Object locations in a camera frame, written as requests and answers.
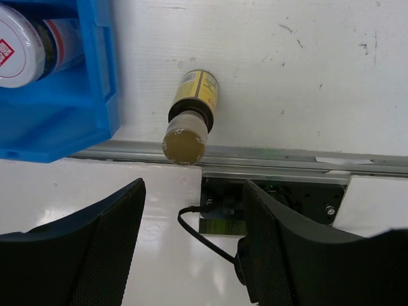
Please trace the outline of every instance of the red logo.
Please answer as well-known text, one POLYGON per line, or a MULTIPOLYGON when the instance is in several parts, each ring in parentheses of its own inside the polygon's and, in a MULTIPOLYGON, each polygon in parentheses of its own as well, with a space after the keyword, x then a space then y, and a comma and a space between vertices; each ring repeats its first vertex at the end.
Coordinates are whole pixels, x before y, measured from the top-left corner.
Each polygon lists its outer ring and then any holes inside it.
POLYGON ((0 40, 0 67, 14 54, 14 50, 5 40, 0 40))

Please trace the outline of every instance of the blue plastic tray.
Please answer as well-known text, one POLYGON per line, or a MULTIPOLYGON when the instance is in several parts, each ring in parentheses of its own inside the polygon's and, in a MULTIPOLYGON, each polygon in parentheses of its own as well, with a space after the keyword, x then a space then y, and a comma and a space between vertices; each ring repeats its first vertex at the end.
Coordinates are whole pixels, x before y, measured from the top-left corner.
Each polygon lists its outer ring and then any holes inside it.
POLYGON ((18 89, 0 87, 0 158, 49 163, 110 139, 120 123, 108 0, 0 2, 78 15, 85 48, 77 67, 18 89))

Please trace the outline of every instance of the jar lid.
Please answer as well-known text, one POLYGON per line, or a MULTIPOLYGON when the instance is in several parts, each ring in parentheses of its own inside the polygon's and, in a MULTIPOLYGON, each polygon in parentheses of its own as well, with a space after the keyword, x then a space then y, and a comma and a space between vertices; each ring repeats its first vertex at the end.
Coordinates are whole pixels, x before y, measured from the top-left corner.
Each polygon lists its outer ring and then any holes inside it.
POLYGON ((0 87, 37 81, 44 67, 45 49, 35 28, 18 11, 0 3, 0 87))
POLYGON ((194 111, 182 112, 169 123, 163 152, 172 163, 191 166, 201 161, 207 138, 203 117, 194 111))

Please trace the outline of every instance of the bolt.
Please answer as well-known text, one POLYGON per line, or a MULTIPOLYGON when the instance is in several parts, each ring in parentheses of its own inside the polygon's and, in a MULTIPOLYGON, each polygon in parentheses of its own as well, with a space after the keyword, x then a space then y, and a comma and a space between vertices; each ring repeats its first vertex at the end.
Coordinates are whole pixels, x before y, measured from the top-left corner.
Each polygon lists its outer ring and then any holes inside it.
POLYGON ((328 205, 326 206, 326 213, 328 215, 334 215, 336 213, 336 210, 334 209, 334 207, 328 205))

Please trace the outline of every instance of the bottle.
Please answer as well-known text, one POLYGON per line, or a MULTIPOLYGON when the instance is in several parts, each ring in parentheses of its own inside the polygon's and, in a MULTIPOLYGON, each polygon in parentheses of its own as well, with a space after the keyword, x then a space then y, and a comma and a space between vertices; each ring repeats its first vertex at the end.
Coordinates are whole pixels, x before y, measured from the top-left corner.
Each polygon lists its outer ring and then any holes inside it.
POLYGON ((163 152, 172 163, 190 166, 201 161, 217 99, 218 83, 211 73, 198 69, 182 78, 163 139, 163 152))
POLYGON ((83 59, 79 19, 35 19, 0 3, 0 87, 25 86, 83 59))

